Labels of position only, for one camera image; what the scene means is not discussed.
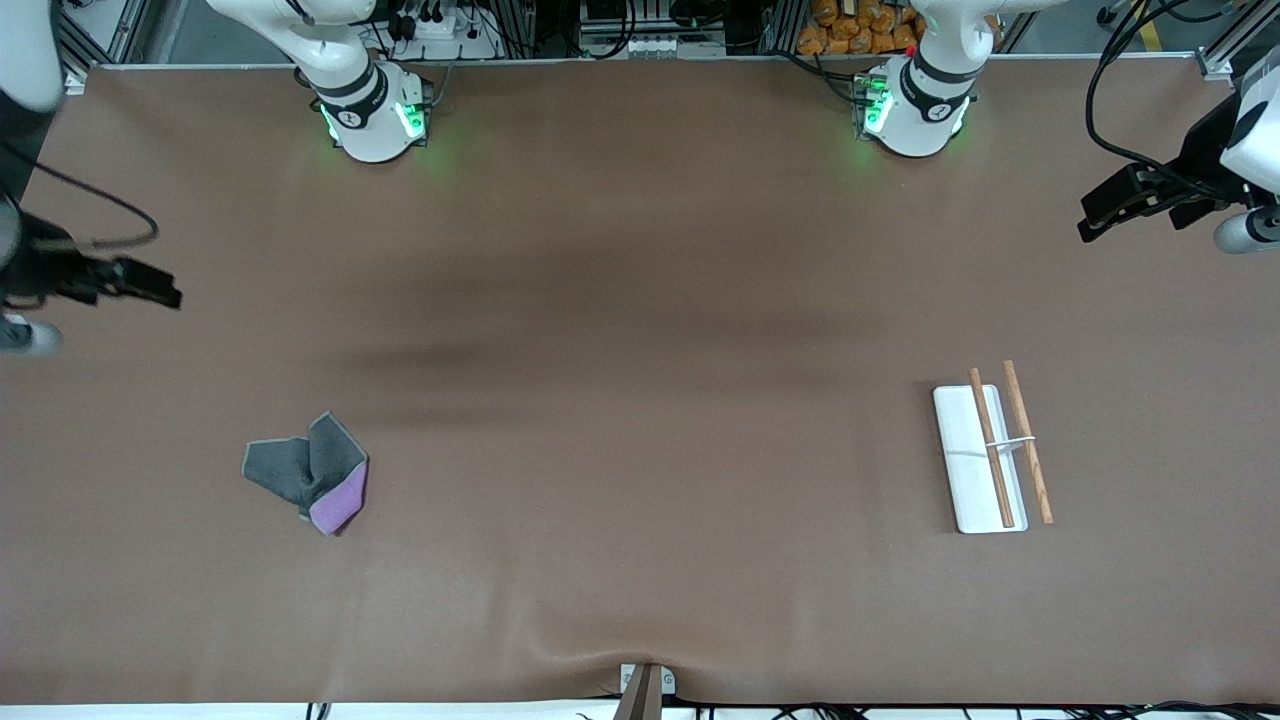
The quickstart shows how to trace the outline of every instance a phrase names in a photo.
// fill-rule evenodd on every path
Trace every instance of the white tray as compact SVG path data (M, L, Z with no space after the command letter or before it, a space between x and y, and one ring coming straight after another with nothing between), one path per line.
M1005 413L1000 406L996 386L982 386L991 411L991 428L996 441L1009 439ZM969 386L940 386L933 389L933 407L938 413L938 433L942 436L942 455L951 483L951 503L956 510L956 527L961 533L1012 533L1027 529L1027 505L1018 484L1014 464L1016 446L1001 446L1000 468L1005 473L1009 489L1009 507L1014 511L1014 527L1000 524L1000 503L996 483L991 478L987 461L987 443L978 421L978 404L973 401Z

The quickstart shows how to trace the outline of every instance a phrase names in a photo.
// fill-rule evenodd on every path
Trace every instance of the brown mat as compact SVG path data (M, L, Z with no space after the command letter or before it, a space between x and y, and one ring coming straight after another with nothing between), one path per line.
M908 161L781 63L458 72L360 167L288 73L99 72L45 159L187 292L5 359L0 700L1280 700L1280 255L1080 245L1089 61ZM1157 156L1225 87L1121 61ZM129 219L37 178L81 232ZM929 392L1018 361L1059 524L963 537ZM333 410L325 539L239 477Z

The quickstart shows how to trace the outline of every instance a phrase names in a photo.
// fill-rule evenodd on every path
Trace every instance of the gray towel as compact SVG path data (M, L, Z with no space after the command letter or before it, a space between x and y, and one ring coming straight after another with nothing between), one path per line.
M369 455L347 428L325 413L307 437L260 439L244 450L242 473L293 505L330 536L364 506Z

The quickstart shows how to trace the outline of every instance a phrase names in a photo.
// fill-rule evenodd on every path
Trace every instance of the chopstick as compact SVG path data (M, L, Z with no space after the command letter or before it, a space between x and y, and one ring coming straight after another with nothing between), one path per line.
M987 462L991 464L991 479L996 483L996 500L1000 502L1000 524L1014 527L1014 511L1009 506L1009 488L1005 487L1005 471L1000 468L1000 450L996 448L996 432L991 428L991 413L987 410L987 393L982 389L982 375L978 368L969 369L969 386L973 400L978 405L978 424L982 425L982 438L987 443Z
M1032 436L1032 421L1027 418L1027 405L1023 404L1023 388L1018 384L1018 372L1014 370L1014 361L1005 360L1005 384L1009 386L1009 395L1014 401L1014 420L1018 423L1018 434ZM1039 468L1039 454L1036 451L1036 441L1028 439L1027 462L1032 466L1032 482L1036 483L1036 503L1039 505L1041 521L1046 525L1053 524L1053 510L1048 506L1048 491L1044 489L1044 475Z

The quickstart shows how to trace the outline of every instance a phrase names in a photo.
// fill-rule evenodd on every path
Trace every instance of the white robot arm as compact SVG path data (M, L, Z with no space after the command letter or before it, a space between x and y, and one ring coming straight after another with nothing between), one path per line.
M0 137L38 127L63 101L49 0L5 0L0 14Z
M1280 49L1239 81L1238 91L1201 118L1165 170L1130 163L1080 199L1080 238L1093 242L1134 218L1169 213L1183 229L1215 210L1244 205L1213 242L1240 255L1280 249Z
M995 33L987 15L1030 13L1065 0L913 0L928 32L916 53L897 56L872 76L884 87L863 108L863 131L909 158L933 155L960 131L969 90L987 64Z
M63 65L49 0L5 0L0 4L0 151L36 163L13 140L52 118L63 99ZM38 307L50 296L96 305L100 296L132 296L177 309L182 292L173 275L118 255L83 255L63 228L23 211L0 184L0 301ZM50 355L61 333L49 323L0 313L0 352Z
M375 63L349 23L375 0L209 0L209 5L271 41L297 63L320 97L329 133L348 155L381 163L422 143L430 91L394 63Z

